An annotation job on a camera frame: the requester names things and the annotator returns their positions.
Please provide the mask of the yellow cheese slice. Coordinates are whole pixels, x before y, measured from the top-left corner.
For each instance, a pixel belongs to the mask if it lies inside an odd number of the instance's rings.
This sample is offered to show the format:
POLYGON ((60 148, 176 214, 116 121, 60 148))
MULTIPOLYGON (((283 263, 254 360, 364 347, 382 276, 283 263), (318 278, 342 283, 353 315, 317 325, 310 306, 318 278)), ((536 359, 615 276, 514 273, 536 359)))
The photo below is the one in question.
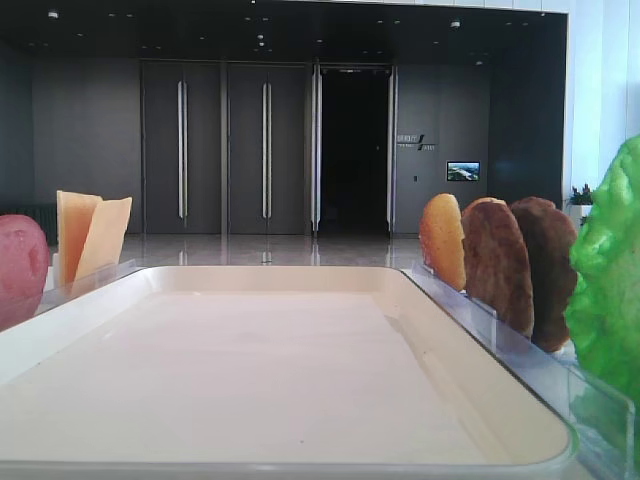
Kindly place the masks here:
POLYGON ((131 197, 106 200, 97 205, 74 280, 89 275, 100 267, 119 263, 131 205, 131 197))

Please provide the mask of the dark brown meat patty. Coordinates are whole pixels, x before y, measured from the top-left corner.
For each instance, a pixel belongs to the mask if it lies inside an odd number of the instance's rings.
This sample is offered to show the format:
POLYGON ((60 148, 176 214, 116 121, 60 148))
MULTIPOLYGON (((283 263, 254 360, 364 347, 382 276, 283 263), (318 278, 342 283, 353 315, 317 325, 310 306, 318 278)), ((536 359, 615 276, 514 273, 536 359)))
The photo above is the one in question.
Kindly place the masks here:
POLYGON ((569 340, 565 310, 577 283, 570 248, 577 230, 570 218, 547 199, 526 197, 510 205, 527 247, 533 289, 532 342, 546 352, 569 340))

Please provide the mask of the orange cheese slice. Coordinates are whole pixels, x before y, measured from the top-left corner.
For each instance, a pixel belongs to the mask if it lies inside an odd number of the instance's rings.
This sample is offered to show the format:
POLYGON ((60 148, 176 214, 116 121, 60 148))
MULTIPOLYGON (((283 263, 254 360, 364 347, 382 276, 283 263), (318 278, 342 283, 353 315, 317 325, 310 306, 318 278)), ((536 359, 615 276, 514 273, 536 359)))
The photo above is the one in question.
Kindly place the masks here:
POLYGON ((73 282, 78 263, 97 205, 101 196, 58 190, 58 282, 66 285, 73 282))

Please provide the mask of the green lettuce leaf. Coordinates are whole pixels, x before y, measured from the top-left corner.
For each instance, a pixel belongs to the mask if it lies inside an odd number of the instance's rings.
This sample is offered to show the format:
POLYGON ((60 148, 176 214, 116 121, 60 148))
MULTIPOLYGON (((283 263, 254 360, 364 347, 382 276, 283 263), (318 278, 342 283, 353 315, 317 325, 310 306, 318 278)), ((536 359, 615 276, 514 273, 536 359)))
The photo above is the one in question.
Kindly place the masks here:
POLYGON ((639 402, 639 138, 593 192, 570 249, 577 284, 565 312, 579 365, 639 402))

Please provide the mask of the red tomato slice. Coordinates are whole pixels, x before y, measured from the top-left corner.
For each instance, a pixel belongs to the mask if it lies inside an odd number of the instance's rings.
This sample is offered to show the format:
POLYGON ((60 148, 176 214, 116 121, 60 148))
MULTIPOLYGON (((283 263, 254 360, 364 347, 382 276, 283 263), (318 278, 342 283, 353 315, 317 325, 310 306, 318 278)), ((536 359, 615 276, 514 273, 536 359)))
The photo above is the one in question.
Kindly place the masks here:
POLYGON ((38 309, 50 252, 39 224, 24 215, 1 216, 1 330, 30 319, 38 309))

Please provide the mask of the dark double door middle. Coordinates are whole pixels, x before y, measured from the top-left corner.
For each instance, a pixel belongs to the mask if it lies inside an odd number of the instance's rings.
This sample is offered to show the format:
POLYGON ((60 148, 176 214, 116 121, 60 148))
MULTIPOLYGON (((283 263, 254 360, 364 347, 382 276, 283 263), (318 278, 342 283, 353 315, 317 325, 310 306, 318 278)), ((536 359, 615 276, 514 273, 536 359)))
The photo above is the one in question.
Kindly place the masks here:
POLYGON ((229 69, 229 227, 232 234, 305 232, 305 70, 229 69))

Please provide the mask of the dark double door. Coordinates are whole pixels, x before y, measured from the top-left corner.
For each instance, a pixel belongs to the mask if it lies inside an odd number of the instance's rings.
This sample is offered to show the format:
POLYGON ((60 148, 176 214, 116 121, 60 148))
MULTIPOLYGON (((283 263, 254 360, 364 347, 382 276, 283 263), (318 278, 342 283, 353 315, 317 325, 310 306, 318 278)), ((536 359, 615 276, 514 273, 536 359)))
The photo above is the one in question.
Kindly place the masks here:
POLYGON ((216 64, 142 66, 144 226, 221 232, 221 87, 216 64))
POLYGON ((305 232, 305 70, 229 69, 229 227, 232 234, 305 232))

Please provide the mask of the golden bun half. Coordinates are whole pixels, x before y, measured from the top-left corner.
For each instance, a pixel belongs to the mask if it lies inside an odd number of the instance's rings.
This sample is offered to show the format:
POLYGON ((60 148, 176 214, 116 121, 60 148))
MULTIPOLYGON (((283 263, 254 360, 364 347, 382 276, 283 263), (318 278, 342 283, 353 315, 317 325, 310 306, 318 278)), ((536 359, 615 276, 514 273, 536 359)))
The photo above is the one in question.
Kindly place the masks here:
POLYGON ((465 288, 466 273, 461 212, 454 195, 441 193, 424 207, 419 239, 424 263, 456 291, 465 288))

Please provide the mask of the dark double door left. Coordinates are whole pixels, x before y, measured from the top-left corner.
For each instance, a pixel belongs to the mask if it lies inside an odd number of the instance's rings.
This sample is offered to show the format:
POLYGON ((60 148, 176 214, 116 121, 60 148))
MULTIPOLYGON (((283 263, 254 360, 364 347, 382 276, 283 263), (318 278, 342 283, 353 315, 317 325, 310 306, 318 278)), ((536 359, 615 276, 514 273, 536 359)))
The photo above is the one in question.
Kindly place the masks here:
POLYGON ((221 232, 221 87, 216 64, 142 66, 144 226, 221 232))

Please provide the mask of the cream rectangular tray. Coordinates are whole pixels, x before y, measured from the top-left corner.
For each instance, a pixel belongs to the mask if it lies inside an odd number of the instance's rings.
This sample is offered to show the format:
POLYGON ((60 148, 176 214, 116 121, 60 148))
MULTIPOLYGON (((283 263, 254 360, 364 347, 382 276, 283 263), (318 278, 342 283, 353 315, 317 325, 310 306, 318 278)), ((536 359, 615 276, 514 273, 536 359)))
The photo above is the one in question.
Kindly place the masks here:
POLYGON ((390 268, 148 268, 1 335, 5 479, 549 479, 575 448, 390 268))

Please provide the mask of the potted plant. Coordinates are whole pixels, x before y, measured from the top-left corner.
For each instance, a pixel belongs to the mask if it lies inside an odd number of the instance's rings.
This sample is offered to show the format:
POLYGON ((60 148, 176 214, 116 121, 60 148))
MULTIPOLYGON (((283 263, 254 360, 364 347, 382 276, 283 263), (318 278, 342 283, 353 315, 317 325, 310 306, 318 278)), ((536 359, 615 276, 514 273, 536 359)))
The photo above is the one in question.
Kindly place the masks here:
POLYGON ((588 216, 593 206, 592 191, 589 185, 584 184, 581 189, 573 187, 568 205, 569 212, 574 217, 581 219, 588 216))

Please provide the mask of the clear acrylic left rack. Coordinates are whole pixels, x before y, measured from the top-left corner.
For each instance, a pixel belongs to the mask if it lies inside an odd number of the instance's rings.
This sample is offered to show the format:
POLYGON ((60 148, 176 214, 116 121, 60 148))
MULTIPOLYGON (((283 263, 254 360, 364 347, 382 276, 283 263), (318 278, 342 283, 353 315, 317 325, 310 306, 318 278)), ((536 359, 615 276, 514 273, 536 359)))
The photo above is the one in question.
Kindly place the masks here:
POLYGON ((100 267, 93 273, 67 284, 59 282, 59 255, 53 253, 51 265, 48 268, 45 288, 40 303, 34 313, 35 316, 63 305, 79 296, 90 293, 116 280, 124 278, 141 269, 136 260, 128 260, 120 264, 110 264, 100 267))

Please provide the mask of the clear acrylic rack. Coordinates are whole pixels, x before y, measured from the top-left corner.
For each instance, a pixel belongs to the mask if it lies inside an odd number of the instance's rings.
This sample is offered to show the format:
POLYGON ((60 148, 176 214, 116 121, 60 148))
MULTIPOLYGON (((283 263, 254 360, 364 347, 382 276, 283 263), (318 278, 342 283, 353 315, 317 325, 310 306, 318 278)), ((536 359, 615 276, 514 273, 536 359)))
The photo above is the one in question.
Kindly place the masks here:
POLYGON ((67 284, 59 282, 59 255, 53 253, 51 265, 48 268, 45 288, 40 303, 34 313, 35 316, 63 305, 79 296, 90 293, 116 280, 124 278, 141 269, 136 260, 128 260, 120 264, 110 264, 100 267, 93 273, 67 284))
POLYGON ((578 465, 589 478, 639 477, 639 411, 578 365, 572 343, 546 353, 499 321, 494 309, 455 291, 422 263, 403 272, 575 429, 578 465))

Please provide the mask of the clear acrylic right rack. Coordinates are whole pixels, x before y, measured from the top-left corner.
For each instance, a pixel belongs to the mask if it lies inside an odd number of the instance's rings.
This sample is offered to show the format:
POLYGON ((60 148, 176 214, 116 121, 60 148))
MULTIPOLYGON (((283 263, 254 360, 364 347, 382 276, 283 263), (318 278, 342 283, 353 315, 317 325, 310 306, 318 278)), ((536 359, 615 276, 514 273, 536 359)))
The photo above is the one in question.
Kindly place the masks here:
POLYGON ((639 411, 578 365, 572 343, 546 353, 499 321, 494 309, 455 291, 422 263, 403 272, 575 429, 578 465, 589 478, 639 477, 639 411))

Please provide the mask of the wall display screen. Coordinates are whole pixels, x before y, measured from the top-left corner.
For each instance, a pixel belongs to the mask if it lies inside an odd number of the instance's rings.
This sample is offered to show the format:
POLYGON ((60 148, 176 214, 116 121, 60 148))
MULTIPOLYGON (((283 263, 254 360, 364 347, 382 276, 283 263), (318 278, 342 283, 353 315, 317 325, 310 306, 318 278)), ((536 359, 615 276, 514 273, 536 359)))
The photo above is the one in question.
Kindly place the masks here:
POLYGON ((446 174, 451 182, 477 182, 480 179, 480 163, 449 161, 446 174))

